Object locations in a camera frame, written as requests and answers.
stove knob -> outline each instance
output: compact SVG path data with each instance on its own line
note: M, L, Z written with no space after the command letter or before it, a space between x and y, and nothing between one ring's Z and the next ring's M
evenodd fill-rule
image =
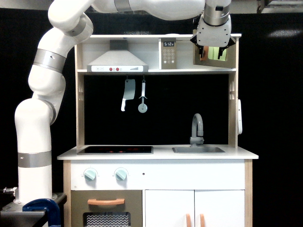
M96 179L97 172L93 168L88 168L87 170L84 171L84 177L88 181L93 181Z
M127 170L124 168L118 168L115 171L115 177L119 181L124 181L127 178Z

stovetop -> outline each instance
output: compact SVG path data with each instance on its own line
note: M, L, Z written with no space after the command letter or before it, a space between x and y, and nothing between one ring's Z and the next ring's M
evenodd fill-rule
M98 154L153 154L152 146L89 146L78 152L78 155Z

knife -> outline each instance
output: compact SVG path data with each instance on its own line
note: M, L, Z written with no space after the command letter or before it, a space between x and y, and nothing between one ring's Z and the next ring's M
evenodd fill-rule
M126 100L134 99L134 91L136 89L136 82L134 79L125 80L125 89L122 99L121 111L125 111Z

play kitchen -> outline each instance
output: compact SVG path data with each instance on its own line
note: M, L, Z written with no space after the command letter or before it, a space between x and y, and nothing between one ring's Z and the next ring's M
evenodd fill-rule
M68 196L64 226L252 226L252 160L258 156L238 147L241 35L232 35L236 44L225 50L221 61L211 55L201 61L191 36L92 35L75 47L77 146L58 157L63 160ZM174 65L169 67L164 66L168 53L170 61L174 53ZM125 62L121 61L124 54L128 56ZM128 100L134 98L134 80L127 77L130 73L140 81L144 75L228 74L228 144L204 144L199 113L188 122L192 127L188 144L85 144L84 77L125 75L121 111L127 112ZM145 86L143 79L142 103L137 110L141 113L148 111Z

gray faucet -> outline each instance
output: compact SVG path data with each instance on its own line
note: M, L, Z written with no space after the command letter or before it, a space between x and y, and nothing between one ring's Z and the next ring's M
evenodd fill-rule
M190 137L190 144L191 147L197 147L197 144L203 144L203 121L200 114L195 114L191 126L191 137Z

